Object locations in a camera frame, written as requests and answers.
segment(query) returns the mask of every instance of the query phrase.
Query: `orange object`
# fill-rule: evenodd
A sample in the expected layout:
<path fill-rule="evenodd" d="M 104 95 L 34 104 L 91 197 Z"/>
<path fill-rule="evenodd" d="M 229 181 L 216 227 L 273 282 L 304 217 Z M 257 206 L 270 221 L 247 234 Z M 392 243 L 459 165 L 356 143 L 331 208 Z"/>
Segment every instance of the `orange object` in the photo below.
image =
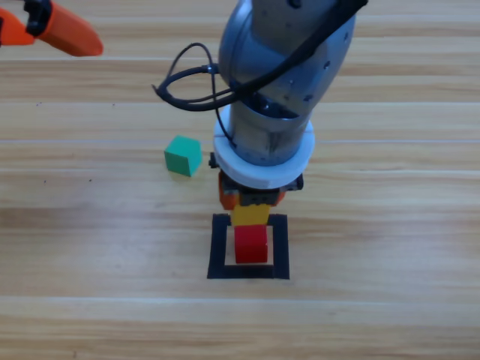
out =
<path fill-rule="evenodd" d="M 280 193 L 280 194 L 278 195 L 278 200 L 277 200 L 277 202 L 276 202 L 273 206 L 275 207 L 275 206 L 277 206 L 278 204 L 280 204 L 280 201 L 282 201 L 282 200 L 284 199 L 284 197 L 285 197 L 285 193 Z"/>
<path fill-rule="evenodd" d="M 25 25 L 0 7 L 0 46 L 32 45 L 35 38 L 27 33 Z"/>
<path fill-rule="evenodd" d="M 225 194 L 222 188 L 221 172 L 218 173 L 218 193 L 220 195 L 220 204 L 223 206 L 223 210 L 233 210 L 235 205 L 239 202 L 239 195 L 236 193 Z"/>
<path fill-rule="evenodd" d="M 72 56 L 99 56 L 104 45 L 92 26 L 68 9 L 51 2 L 52 13 L 40 40 Z"/>

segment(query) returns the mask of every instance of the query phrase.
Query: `red cube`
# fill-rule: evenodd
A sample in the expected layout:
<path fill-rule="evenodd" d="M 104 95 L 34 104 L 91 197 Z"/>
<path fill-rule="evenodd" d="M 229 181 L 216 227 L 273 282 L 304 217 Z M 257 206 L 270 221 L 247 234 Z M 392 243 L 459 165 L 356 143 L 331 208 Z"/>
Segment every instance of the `red cube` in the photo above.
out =
<path fill-rule="evenodd" d="M 237 264 L 266 263 L 269 258 L 267 226 L 235 226 L 235 261 Z"/>

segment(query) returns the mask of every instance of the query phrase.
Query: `black square outline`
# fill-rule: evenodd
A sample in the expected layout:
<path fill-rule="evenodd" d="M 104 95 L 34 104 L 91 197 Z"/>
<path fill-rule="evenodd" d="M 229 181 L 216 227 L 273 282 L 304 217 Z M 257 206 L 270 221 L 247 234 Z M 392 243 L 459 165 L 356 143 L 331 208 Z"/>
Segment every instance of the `black square outline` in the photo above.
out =
<path fill-rule="evenodd" d="M 273 265 L 225 265 L 228 214 L 214 214 L 211 222 L 210 263 L 208 279 L 290 279 L 287 216 L 271 214 L 268 225 L 273 227 Z"/>

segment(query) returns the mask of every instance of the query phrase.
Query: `metal cylinder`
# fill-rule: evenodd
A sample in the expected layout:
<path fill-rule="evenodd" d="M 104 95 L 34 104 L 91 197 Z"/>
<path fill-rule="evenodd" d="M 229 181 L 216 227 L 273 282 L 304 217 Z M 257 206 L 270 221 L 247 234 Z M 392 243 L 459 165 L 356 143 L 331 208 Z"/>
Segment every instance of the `metal cylinder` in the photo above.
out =
<path fill-rule="evenodd" d="M 310 114 L 274 118 L 237 101 L 230 110 L 228 132 L 240 158 L 270 167 L 288 161 L 297 152 L 309 119 Z"/>
<path fill-rule="evenodd" d="M 219 68 L 230 86 L 276 68 L 325 21 L 335 0 L 239 0 L 223 33 Z M 228 132 L 245 161 L 274 166 L 298 151 L 311 113 L 341 68 L 355 18 L 303 64 L 232 104 Z"/>

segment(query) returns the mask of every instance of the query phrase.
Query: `table surface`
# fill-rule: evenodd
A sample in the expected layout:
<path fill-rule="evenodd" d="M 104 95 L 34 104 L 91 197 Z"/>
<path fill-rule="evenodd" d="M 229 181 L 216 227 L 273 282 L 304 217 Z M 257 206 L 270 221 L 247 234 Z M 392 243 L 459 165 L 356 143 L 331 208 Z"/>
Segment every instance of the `table surface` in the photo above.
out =
<path fill-rule="evenodd" d="M 206 278 L 214 113 L 151 88 L 190 42 L 217 54 L 236 1 L 60 3 L 105 55 L 0 49 L 1 360 L 480 359 L 478 0 L 361 11 L 305 189 L 277 208 L 291 280 Z M 166 171 L 177 134 L 202 141 L 193 178 Z"/>

